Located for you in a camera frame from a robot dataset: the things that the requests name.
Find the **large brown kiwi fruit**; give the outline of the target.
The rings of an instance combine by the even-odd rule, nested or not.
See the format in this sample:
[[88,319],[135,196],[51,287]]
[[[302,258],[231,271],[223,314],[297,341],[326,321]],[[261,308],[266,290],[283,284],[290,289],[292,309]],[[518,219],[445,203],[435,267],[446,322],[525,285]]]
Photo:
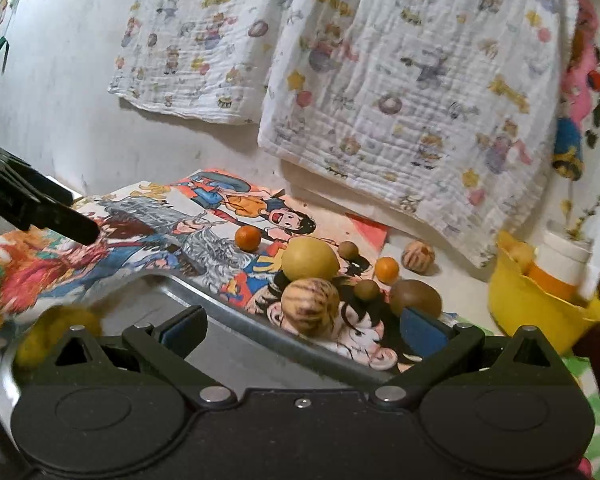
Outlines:
[[399,280],[390,288],[389,308],[395,316],[400,316],[405,309],[416,309],[438,318],[442,313],[442,298],[422,281]]

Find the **white patterned cloth right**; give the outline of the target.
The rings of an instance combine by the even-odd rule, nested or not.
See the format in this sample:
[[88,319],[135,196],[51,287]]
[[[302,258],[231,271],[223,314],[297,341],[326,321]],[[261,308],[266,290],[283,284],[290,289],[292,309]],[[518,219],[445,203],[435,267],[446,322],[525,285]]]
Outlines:
[[550,174],[578,0],[292,0],[258,134],[474,266]]

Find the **white orange jar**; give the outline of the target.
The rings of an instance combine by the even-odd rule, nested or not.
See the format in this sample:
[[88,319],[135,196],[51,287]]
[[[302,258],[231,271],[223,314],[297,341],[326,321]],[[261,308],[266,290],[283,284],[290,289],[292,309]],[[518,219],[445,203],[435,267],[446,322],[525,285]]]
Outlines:
[[588,240],[575,240],[566,231],[549,224],[535,249],[527,276],[544,292],[573,302],[591,255],[592,244]]

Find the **yellow plastic bowl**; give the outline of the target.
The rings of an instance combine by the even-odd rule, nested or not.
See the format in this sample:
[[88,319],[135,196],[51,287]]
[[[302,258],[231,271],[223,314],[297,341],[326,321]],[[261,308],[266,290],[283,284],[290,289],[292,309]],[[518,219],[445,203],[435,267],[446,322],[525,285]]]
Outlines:
[[488,287],[490,315],[508,336],[524,325],[539,327],[557,353],[564,356],[600,324],[600,298],[570,302],[544,292],[507,255],[505,248],[515,242],[521,240],[506,231],[498,233],[498,255]]

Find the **striped pepino melon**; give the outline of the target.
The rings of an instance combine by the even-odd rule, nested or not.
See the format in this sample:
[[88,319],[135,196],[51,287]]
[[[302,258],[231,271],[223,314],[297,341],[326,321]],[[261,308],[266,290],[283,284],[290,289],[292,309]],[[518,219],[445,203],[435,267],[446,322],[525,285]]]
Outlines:
[[402,266],[417,274],[427,274],[434,265],[434,260],[434,248],[422,240],[409,242],[401,255]]
[[302,278],[286,286],[280,303],[287,322],[299,334],[314,337],[332,329],[340,298],[331,282]]

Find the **Winnie the Pooh drawing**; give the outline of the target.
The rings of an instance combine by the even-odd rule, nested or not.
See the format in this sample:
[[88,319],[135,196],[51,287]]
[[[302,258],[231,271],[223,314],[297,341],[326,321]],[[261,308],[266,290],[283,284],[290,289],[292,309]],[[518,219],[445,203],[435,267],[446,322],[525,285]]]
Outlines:
[[588,461],[588,475],[592,479],[600,479],[600,390],[594,377],[590,360],[568,354],[562,358],[565,366],[579,385],[582,393],[588,400],[594,415],[594,434],[586,452]]

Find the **fruit inside yellow bowl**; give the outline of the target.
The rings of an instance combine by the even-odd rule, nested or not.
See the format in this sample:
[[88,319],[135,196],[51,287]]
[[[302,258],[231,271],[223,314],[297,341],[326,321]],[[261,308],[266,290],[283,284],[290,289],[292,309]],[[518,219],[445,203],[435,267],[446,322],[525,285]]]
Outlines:
[[527,274],[530,266],[534,263],[535,250],[524,242],[515,242],[505,248],[507,255],[517,263],[517,266],[522,274]]

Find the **white patterned cloth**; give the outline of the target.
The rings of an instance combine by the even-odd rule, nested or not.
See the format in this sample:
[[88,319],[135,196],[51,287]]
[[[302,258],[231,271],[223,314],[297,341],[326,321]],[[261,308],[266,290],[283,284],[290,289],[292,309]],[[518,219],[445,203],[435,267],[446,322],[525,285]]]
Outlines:
[[550,174],[578,0],[292,0],[258,134],[474,266]]
[[108,90],[146,112],[258,122],[294,0],[135,0]]

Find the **cartoon anime poster mat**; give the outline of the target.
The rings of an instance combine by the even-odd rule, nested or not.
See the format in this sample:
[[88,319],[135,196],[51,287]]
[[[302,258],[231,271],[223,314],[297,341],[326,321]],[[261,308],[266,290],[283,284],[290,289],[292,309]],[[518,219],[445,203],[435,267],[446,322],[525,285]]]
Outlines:
[[[82,200],[78,211],[100,229],[84,246],[50,230],[12,231],[0,236],[0,328],[33,309],[43,297],[88,292],[100,282],[142,271],[173,271],[231,307],[266,318],[284,332],[346,354],[375,370],[404,372],[419,357],[400,334],[400,321],[385,290],[372,302],[354,296],[369,280],[387,230],[380,224],[302,203],[284,194],[242,183],[228,188],[229,174],[201,171],[174,185],[140,182],[109,195]],[[255,252],[234,240],[241,226],[261,232]],[[340,263],[329,280],[339,292],[338,315],[320,336],[299,334],[283,314],[283,291],[291,280],[282,271],[283,253],[297,236],[326,242]],[[360,255],[338,255],[350,240]]]

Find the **small brown round fruit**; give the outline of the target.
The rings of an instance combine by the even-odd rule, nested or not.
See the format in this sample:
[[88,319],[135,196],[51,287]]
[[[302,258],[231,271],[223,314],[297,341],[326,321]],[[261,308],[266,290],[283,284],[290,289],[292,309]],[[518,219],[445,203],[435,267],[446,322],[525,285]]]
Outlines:
[[360,250],[357,244],[350,242],[350,240],[345,240],[338,245],[338,255],[344,260],[352,261],[358,258]]

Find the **white patterned cloth left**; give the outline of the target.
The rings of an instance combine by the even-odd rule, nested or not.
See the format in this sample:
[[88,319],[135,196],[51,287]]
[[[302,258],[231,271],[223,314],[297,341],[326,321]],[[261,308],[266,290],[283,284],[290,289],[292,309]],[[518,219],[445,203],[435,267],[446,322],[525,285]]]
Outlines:
[[146,112],[258,122],[294,0],[135,0],[108,90]]

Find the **large yellow fruit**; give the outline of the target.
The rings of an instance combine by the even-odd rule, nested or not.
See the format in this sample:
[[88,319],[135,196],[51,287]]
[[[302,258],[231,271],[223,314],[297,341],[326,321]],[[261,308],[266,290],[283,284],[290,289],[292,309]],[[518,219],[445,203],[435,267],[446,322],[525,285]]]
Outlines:
[[340,263],[329,244],[310,236],[292,238],[283,253],[282,271],[291,281],[321,278],[329,281],[339,272]]

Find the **yellow pear fruit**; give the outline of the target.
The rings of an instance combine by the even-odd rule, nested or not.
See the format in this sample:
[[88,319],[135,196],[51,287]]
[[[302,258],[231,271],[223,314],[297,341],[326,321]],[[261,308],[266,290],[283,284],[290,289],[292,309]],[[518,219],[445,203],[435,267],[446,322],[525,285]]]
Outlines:
[[92,336],[102,334],[102,315],[97,311],[58,304],[42,313],[29,328],[15,353],[15,364],[34,370],[48,357],[71,326],[83,326]]

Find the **small orange mandarin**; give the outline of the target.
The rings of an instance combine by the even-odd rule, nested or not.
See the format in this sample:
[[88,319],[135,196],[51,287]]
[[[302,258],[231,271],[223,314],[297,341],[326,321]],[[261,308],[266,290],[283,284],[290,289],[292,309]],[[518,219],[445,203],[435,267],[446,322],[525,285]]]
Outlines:
[[235,244],[244,252],[255,252],[261,244],[261,232],[254,226],[241,226],[234,236]]
[[392,257],[381,257],[375,263],[375,278],[382,284],[392,285],[400,275],[400,266]]

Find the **colourful hanging cartoon drawing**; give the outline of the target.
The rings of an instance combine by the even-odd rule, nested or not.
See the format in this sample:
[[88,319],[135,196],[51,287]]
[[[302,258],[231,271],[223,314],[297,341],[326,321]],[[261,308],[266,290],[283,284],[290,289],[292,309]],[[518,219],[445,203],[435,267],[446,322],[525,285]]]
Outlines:
[[600,18],[591,0],[578,0],[578,14],[565,75],[560,83],[560,112],[552,157],[554,170],[577,181],[584,171],[583,125],[594,114],[594,96],[600,94]]

